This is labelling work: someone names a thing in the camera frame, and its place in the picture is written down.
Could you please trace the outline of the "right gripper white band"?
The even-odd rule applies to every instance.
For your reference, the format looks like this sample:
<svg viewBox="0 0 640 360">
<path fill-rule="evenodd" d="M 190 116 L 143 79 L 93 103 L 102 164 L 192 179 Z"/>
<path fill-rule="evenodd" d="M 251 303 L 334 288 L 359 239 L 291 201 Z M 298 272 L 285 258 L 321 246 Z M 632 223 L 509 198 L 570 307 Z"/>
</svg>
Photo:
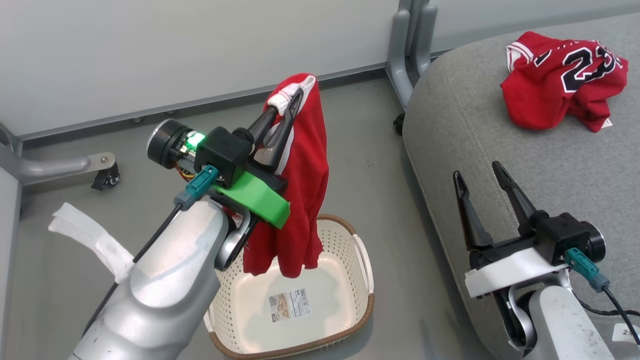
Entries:
<svg viewBox="0 0 640 360">
<path fill-rule="evenodd" d="M 530 218 L 537 208 L 514 181 L 506 168 L 499 162 L 492 162 L 492 169 L 499 187 L 507 194 L 510 205 L 518 220 L 518 233 L 524 237 L 535 232 Z M 461 219 L 462 232 L 467 251 L 480 251 L 493 246 L 493 237 L 484 229 L 470 199 L 470 190 L 460 171 L 454 171 L 453 182 L 455 198 Z M 471 297 L 486 294 L 514 286 L 530 286 L 544 283 L 546 286 L 560 286 L 573 290 L 570 274 L 578 274 L 590 287 L 601 293 L 607 286 L 607 278 L 596 265 L 604 259 L 606 242 L 597 227 L 588 223 L 590 244 L 587 249 L 595 256 L 591 259 L 576 249 L 567 251 L 568 260 L 560 258 L 560 264 L 551 265 L 534 248 L 516 251 L 505 259 L 498 260 L 480 269 L 471 269 L 465 273 L 465 287 Z"/>
</svg>

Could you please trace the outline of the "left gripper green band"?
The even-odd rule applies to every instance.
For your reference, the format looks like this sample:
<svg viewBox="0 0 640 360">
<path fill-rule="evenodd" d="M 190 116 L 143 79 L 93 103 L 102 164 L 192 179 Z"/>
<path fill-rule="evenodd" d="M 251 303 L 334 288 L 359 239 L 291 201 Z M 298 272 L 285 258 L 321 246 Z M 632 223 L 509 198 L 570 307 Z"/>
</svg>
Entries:
<svg viewBox="0 0 640 360">
<path fill-rule="evenodd" d="M 274 172 L 303 97 L 301 88 L 290 97 L 277 129 L 264 144 L 279 116 L 273 105 L 268 105 L 249 128 L 233 132 L 216 127 L 203 134 L 174 119 L 160 123 L 147 140 L 146 152 L 151 161 L 178 171 L 185 180 L 185 189 L 174 198 L 174 205 L 186 211 L 209 196 L 234 212 L 247 211 L 275 228 L 282 228 L 290 216 L 290 204 L 283 196 L 287 183 Z M 262 144 L 253 159 L 254 146 Z"/>
</svg>

